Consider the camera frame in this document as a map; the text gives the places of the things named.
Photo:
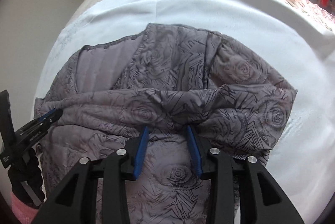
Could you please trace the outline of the pink left sleeve forearm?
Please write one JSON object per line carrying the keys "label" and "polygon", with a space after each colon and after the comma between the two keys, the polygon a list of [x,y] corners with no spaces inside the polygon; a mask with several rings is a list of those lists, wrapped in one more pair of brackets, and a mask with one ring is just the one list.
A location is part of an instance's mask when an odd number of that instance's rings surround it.
{"label": "pink left sleeve forearm", "polygon": [[39,207],[33,203],[33,200],[22,188],[11,190],[11,209],[22,224],[32,223],[34,217],[36,217]]}

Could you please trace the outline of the left hand black glove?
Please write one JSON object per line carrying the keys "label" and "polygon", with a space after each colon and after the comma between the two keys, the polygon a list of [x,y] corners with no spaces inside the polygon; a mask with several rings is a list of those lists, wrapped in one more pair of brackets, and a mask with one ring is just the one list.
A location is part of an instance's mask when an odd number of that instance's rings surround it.
{"label": "left hand black glove", "polygon": [[10,166],[8,176],[11,190],[22,203],[38,209],[45,199],[42,190],[43,178],[39,160],[33,148],[26,151],[23,158]]}

